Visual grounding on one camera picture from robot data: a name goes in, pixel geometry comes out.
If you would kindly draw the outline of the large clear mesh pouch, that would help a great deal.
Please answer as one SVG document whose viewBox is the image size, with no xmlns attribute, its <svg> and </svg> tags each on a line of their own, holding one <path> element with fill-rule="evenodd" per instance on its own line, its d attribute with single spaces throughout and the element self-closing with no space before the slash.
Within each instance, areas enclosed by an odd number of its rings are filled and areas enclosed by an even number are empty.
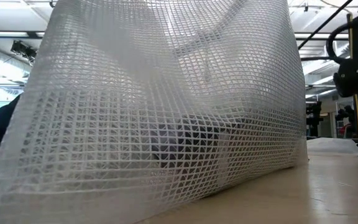
<svg viewBox="0 0 358 224">
<path fill-rule="evenodd" d="M 305 152 L 287 0 L 58 0 L 0 145 L 0 224 L 133 224 Z"/>
</svg>

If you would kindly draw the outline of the small clear narrow pouch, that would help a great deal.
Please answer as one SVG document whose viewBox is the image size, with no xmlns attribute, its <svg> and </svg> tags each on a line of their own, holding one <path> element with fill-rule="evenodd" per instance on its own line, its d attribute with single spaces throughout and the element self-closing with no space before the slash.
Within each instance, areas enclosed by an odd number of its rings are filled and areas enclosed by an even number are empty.
<svg viewBox="0 0 358 224">
<path fill-rule="evenodd" d="M 358 156 L 358 146 L 351 139 L 316 138 L 306 141 L 310 154 Z"/>
</svg>

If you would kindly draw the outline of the black backpack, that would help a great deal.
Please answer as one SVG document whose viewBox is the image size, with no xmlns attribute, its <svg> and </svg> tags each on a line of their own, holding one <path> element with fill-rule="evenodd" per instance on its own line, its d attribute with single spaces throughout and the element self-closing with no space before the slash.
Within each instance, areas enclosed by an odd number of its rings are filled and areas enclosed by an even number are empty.
<svg viewBox="0 0 358 224">
<path fill-rule="evenodd" d="M 20 99 L 21 94 L 17 95 L 10 103 L 0 107 L 0 144 L 3 136 L 6 133 L 6 129 L 9 126 L 12 114 Z"/>
</svg>

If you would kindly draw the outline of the distant black robot station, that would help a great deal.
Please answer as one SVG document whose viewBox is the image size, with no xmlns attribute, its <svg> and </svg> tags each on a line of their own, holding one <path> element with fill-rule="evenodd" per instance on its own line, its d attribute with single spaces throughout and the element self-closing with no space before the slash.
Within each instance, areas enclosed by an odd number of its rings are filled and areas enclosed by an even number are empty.
<svg viewBox="0 0 358 224">
<path fill-rule="evenodd" d="M 323 120 L 320 117 L 321 101 L 315 101 L 306 107 L 306 125 L 309 127 L 309 136 L 318 137 L 318 125 Z"/>
</svg>

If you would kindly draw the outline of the distant robot arms with red part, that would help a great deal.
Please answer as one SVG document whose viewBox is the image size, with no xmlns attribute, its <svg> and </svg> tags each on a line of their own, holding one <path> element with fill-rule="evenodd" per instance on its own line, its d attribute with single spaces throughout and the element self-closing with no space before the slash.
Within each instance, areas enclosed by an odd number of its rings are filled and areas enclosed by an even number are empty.
<svg viewBox="0 0 358 224">
<path fill-rule="evenodd" d="M 355 112 L 351 105 L 346 105 L 337 111 L 335 116 L 336 121 L 342 121 L 342 126 L 339 127 L 339 134 L 343 138 L 353 138 L 356 133 L 355 127 Z"/>
</svg>

